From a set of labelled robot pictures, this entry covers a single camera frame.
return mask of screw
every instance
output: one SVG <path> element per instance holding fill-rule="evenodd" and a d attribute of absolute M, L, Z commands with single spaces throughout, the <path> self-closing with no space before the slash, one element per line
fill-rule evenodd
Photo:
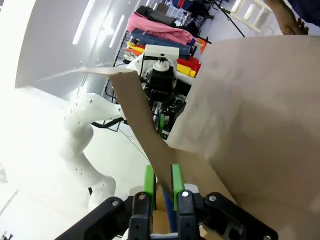
<path fill-rule="evenodd" d="M 217 200 L 217 198 L 215 197 L 215 196 L 210 196 L 209 197 L 209 200 L 211 201 L 211 202 L 214 202 L 215 200 Z"/>
<path fill-rule="evenodd" d="M 188 197 L 189 196 L 189 193 L 187 192 L 187 191 L 184 191 L 183 193 L 182 193 L 182 197 Z"/>
<path fill-rule="evenodd" d="M 112 206 L 117 206 L 119 204 L 119 201 L 118 200 L 115 200 L 112 202 Z"/>

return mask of pink cloth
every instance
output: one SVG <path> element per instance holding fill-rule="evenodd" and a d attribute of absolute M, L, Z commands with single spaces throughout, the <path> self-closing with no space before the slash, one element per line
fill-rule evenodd
<path fill-rule="evenodd" d="M 160 22 L 150 21 L 145 17 L 133 13 L 128 19 L 126 30 L 131 33 L 135 29 L 140 29 L 158 38 L 171 40 L 175 43 L 184 45 L 194 38 L 186 30 L 167 26 Z"/>

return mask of fluorescent light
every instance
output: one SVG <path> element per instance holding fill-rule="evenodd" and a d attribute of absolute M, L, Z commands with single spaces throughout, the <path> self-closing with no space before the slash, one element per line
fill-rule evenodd
<path fill-rule="evenodd" d="M 115 42 L 116 36 L 117 36 L 117 34 L 118 34 L 118 32 L 119 32 L 119 29 L 120 29 L 120 27 L 121 27 L 122 22 L 124 21 L 124 18 L 125 18 L 125 15 L 122 15 L 121 18 L 120 18 L 120 21 L 119 21 L 119 23 L 118 23 L 118 26 L 116 26 L 116 29 L 115 29 L 115 31 L 114 31 L 114 34 L 113 34 L 113 37 L 112 37 L 112 39 L 111 39 L 109 48 L 112 48 L 112 45 L 113 45 L 114 42 Z"/>
<path fill-rule="evenodd" d="M 92 7 L 94 6 L 94 2 L 95 2 L 95 0 L 89 0 L 88 1 L 87 5 L 85 7 L 85 10 L 84 10 L 84 12 L 82 14 L 81 20 L 79 22 L 78 28 L 76 29 L 72 44 L 77 44 L 78 43 L 80 35 L 82 33 L 82 30 L 84 29 L 86 21 L 87 21 L 87 19 L 89 17 L 89 13 L 90 13 Z"/>

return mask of gray wall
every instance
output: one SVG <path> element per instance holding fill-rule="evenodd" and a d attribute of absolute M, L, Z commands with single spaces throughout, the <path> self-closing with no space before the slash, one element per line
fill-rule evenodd
<path fill-rule="evenodd" d="M 79 69 L 112 65 L 138 2 L 145 5 L 147 0 L 95 0 L 79 42 L 73 45 L 88 0 L 37 0 L 21 48 L 16 87 L 30 85 L 68 101 L 82 84 L 86 92 L 101 94 L 106 79 L 86 77 Z M 155 2 L 160 0 L 150 0 L 149 6 Z M 108 21 L 115 31 L 122 15 L 124 21 L 109 48 L 113 35 L 101 26 Z"/>

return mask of person's arm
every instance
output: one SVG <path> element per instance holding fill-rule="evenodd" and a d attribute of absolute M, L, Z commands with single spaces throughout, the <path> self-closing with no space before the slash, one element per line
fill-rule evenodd
<path fill-rule="evenodd" d="M 307 35 L 308 28 L 301 18 L 296 21 L 292 10 L 283 0 L 264 0 L 271 8 L 276 20 L 278 21 L 280 30 L 284 35 Z"/>

